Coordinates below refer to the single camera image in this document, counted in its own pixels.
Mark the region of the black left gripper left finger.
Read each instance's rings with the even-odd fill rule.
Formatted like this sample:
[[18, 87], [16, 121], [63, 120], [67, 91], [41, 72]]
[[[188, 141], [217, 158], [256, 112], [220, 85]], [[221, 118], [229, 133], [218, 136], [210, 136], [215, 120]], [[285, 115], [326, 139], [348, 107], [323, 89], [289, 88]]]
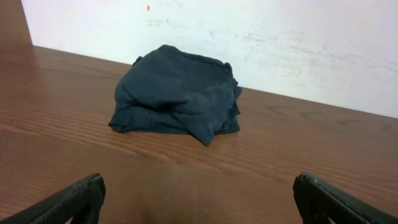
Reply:
[[102, 175], [90, 174], [1, 224], [97, 224], [105, 195]]

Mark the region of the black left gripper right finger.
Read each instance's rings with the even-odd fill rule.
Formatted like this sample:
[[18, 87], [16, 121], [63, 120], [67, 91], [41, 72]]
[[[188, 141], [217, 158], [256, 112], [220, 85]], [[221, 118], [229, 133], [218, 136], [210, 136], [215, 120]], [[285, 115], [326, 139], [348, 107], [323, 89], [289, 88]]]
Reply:
[[306, 172], [295, 178], [293, 191], [304, 224], [397, 223], [396, 217]]

